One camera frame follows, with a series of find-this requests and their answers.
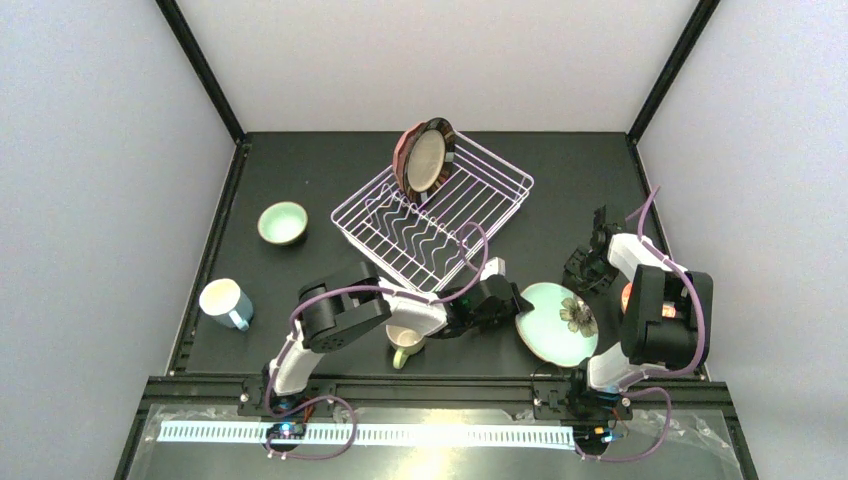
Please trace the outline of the green flower plate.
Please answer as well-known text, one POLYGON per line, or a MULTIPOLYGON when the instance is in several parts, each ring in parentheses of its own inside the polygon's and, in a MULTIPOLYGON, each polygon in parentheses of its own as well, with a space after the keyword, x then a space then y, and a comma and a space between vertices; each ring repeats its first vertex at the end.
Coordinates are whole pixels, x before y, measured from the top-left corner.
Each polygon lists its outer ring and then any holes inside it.
POLYGON ((516 328, 534 355, 569 368, 594 354, 599 339, 598 323, 581 297, 550 282, 530 285, 521 296, 533 305, 533 310, 516 317, 516 328))

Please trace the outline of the white wire dish rack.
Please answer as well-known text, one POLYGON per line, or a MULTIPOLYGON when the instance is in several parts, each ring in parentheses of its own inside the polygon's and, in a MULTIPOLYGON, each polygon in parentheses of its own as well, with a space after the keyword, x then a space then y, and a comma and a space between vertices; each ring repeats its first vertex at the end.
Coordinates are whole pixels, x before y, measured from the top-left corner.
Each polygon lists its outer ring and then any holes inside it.
POLYGON ((514 216, 533 177, 467 135, 457 136, 454 172, 414 205, 386 167, 338 205, 331 222, 390 280, 419 292, 447 287, 484 240, 514 216))

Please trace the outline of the dark striped plate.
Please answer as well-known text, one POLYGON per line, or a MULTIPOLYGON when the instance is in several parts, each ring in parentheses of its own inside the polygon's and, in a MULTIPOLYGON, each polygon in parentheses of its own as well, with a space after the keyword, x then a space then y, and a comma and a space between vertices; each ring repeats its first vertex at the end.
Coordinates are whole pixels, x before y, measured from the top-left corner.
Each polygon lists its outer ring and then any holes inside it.
POLYGON ((416 206, 426 203, 450 178, 456 148, 456 132, 447 119, 423 122, 401 153, 403 189, 399 189, 416 206))

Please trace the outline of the pink polka dot plate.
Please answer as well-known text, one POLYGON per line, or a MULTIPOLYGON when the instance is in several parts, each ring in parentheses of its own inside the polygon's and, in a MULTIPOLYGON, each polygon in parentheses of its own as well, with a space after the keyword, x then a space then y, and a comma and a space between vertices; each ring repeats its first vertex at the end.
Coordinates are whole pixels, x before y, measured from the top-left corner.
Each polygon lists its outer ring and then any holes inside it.
POLYGON ((401 165, 402 149, 403 149, 405 143, 407 142, 407 140, 413 134, 415 134, 423 125, 424 125, 424 122, 419 122, 418 124, 412 126, 408 130, 403 132, 401 134, 401 136, 399 137, 396 145, 395 145, 393 155, 392 155, 391 166, 392 166, 392 173, 393 173, 394 178, 396 180, 396 183, 397 183, 397 185, 399 186, 400 189, 403 189, 403 173, 402 173, 402 165, 401 165))

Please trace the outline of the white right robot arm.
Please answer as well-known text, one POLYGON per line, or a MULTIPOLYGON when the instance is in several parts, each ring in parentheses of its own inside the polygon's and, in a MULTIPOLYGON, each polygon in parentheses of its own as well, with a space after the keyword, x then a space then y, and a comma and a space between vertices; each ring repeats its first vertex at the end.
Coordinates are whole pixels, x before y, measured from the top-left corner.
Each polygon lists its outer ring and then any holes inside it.
POLYGON ((629 293, 618 304, 618 341, 582 360, 570 376, 565 403, 578 419, 614 409, 643 379, 695 372, 709 353, 712 277, 680 266, 625 226, 622 215, 599 207, 588 245, 564 265, 563 284, 574 295, 562 317, 578 333, 588 332, 595 320, 587 302, 612 293, 618 276, 626 277, 629 293))

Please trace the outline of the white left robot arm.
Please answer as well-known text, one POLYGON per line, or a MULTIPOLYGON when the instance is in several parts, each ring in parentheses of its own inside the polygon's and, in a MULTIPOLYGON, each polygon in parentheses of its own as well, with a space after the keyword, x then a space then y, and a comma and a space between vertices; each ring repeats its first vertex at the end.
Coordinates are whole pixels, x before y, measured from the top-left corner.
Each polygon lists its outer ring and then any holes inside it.
POLYGON ((381 277, 374 263, 360 262, 300 289, 299 304, 289 319, 290 332, 280 353, 269 362, 268 395, 303 392, 324 355, 381 326, 452 339, 534 310, 517 285, 500 273, 464 287, 424 294, 381 277))

